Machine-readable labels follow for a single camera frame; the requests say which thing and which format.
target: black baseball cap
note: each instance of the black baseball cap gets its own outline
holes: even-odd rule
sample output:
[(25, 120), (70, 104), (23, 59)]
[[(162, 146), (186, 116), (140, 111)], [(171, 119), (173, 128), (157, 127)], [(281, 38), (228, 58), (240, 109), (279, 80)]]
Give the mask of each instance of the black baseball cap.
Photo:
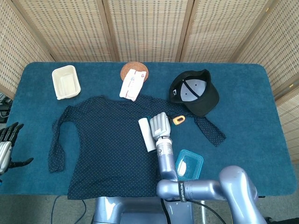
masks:
[(185, 104), (199, 117), (205, 116), (219, 102), (219, 94), (206, 69), (179, 74), (170, 86), (169, 96), (171, 102)]

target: wicker screen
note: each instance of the wicker screen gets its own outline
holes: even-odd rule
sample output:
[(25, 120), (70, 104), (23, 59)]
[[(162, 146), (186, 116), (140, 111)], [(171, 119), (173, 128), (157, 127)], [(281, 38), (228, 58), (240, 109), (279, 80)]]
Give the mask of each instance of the wicker screen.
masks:
[(19, 0), (59, 61), (111, 61), (96, 0)]
[(277, 109), (291, 158), (299, 161), (299, 89)]
[(187, 0), (109, 0), (121, 61), (173, 62)]
[(52, 61), (5, 0), (0, 0), (0, 91), (14, 98), (25, 66)]
[(299, 73), (299, 1), (279, 1), (237, 62), (263, 65), (275, 91)]
[(266, 3), (200, 0), (181, 61), (227, 62)]

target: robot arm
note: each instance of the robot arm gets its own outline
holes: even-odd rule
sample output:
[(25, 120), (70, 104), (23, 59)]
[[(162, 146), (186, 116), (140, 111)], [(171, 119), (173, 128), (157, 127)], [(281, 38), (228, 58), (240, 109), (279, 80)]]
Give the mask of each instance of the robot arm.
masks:
[(227, 200), (236, 224), (265, 224), (255, 201), (257, 190), (246, 172), (238, 166), (229, 166), (220, 172), (219, 182), (214, 180), (178, 181), (170, 136), (168, 117), (163, 112), (150, 120), (153, 138), (157, 141), (159, 171), (162, 180), (157, 195), (163, 199)]

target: dark blue polka dot shirt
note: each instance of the dark blue polka dot shirt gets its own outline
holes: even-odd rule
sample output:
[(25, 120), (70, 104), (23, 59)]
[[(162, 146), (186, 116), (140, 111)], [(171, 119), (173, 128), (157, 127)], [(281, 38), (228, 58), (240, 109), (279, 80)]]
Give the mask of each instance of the dark blue polka dot shirt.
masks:
[(69, 199), (100, 196), (155, 196), (159, 181), (156, 153), (148, 153), (138, 120), (165, 112), (170, 117), (194, 117), (195, 123), (215, 146), (225, 135), (206, 118), (185, 106), (140, 95), (135, 102), (113, 101), (104, 96), (68, 106), (53, 124), (49, 171), (64, 169), (64, 151), (59, 144), (60, 125), (70, 121), (80, 138), (80, 155), (68, 189)]

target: gray floor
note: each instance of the gray floor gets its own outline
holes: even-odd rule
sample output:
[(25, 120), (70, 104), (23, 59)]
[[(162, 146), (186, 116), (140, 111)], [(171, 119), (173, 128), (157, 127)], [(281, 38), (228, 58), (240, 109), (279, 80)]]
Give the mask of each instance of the gray floor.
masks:
[[(294, 165), (299, 177), (299, 164)], [(0, 196), (0, 224), (47, 224), (50, 223), (50, 214), (56, 196)], [(94, 212), (94, 199), (85, 200), (87, 212), (80, 224), (90, 224)], [(230, 211), (226, 202), (206, 202), (215, 209), (227, 223), (231, 223)], [(266, 217), (274, 220), (284, 220), (299, 217), (299, 190), (288, 196), (271, 196), (259, 199), (258, 208)], [(196, 223), (201, 223), (199, 206), (194, 206)], [(57, 200), (53, 223), (73, 224), (84, 212), (81, 201), (68, 201), (65, 196)], [(206, 212), (208, 224), (220, 224), (220, 221), (209, 211)]]

